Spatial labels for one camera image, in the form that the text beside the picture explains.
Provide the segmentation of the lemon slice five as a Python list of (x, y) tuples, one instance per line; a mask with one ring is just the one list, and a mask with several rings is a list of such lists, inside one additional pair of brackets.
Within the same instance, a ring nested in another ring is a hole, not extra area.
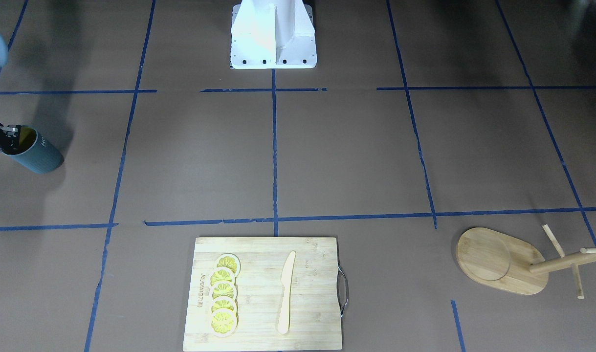
[(211, 329), (221, 338), (232, 335), (237, 329), (238, 315), (231, 309), (220, 308), (211, 313)]

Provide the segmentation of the wooden cup storage rack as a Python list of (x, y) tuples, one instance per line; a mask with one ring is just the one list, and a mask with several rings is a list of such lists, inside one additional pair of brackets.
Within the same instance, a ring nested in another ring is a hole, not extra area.
[(519, 295), (533, 295), (547, 285), (550, 272), (570, 269), (577, 299), (584, 299), (579, 266), (596, 262), (596, 247), (584, 247), (565, 254), (548, 225), (542, 229), (559, 257), (546, 260), (531, 243), (485, 227), (461, 234), (456, 260), (462, 272), (474, 282)]

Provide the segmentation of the dark teal mug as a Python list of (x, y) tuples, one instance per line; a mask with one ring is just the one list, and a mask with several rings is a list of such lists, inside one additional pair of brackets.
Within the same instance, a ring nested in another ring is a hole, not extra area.
[(36, 174), (52, 172), (63, 164), (63, 155), (43, 134), (30, 126), (21, 126), (19, 149), (7, 156)]

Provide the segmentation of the yellow plastic knife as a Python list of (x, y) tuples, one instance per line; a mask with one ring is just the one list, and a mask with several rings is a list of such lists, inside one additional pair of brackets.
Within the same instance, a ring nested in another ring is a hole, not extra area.
[(291, 288), (293, 278), (293, 268), (295, 265), (296, 251), (289, 252), (284, 267), (281, 273), (281, 284), (284, 288), (281, 307), (276, 325), (276, 330), (279, 334), (287, 334), (290, 326), (290, 312), (291, 312)]

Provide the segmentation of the bamboo cutting board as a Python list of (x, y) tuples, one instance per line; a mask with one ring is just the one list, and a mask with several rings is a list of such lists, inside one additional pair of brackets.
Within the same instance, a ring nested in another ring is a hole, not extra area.
[[(287, 334), (276, 330), (285, 260), (296, 251)], [(343, 347), (336, 238), (197, 238), (184, 352), (315, 351)], [(232, 335), (211, 329), (214, 310), (238, 315)]]

